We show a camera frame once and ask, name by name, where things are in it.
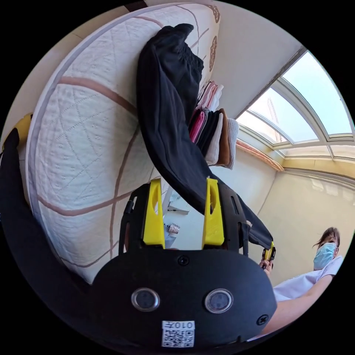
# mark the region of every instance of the woman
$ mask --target woman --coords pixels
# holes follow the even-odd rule
[[[337,256],[340,233],[337,228],[328,228],[314,245],[318,246],[313,260],[313,271],[299,275],[274,287],[277,309],[262,333],[256,337],[273,333],[292,323],[318,300],[338,272],[343,258]],[[262,261],[265,272],[270,276],[273,263]]]

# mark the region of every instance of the hand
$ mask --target hand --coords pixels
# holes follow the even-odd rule
[[[270,277],[271,275],[271,271],[274,267],[274,264],[273,264],[273,261],[268,261],[268,260],[261,260],[260,264],[259,264],[260,267],[263,267],[265,266],[265,273]]]

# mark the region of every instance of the bed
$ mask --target bed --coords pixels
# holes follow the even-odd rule
[[[138,10],[104,25],[63,60],[34,111],[26,149],[32,212],[53,253],[91,284],[118,254],[121,217],[133,190],[159,178],[136,117],[141,49],[163,26],[190,23],[186,43],[210,80],[220,15],[179,3]],[[162,200],[169,185],[162,179]]]

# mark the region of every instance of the circular sensor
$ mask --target circular sensor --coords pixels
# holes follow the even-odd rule
[[[158,294],[150,288],[139,288],[132,293],[131,302],[141,312],[151,312],[159,307]]]
[[[211,291],[204,301],[206,309],[211,313],[224,313],[233,304],[233,295],[223,288]]]

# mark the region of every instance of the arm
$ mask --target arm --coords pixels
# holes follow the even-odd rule
[[[332,279],[332,275],[326,275],[303,296],[294,300],[279,302],[276,312],[260,335],[275,332],[299,318],[318,300],[320,295],[329,286]]]
[[[267,274],[267,276],[270,278],[270,276],[271,276],[271,271],[272,271],[272,269],[273,269],[273,267],[274,267],[273,261],[272,261],[272,260],[271,260],[271,261],[268,261],[268,260],[261,260],[259,266],[260,266],[260,267],[265,266],[264,271],[265,271],[265,273]]]

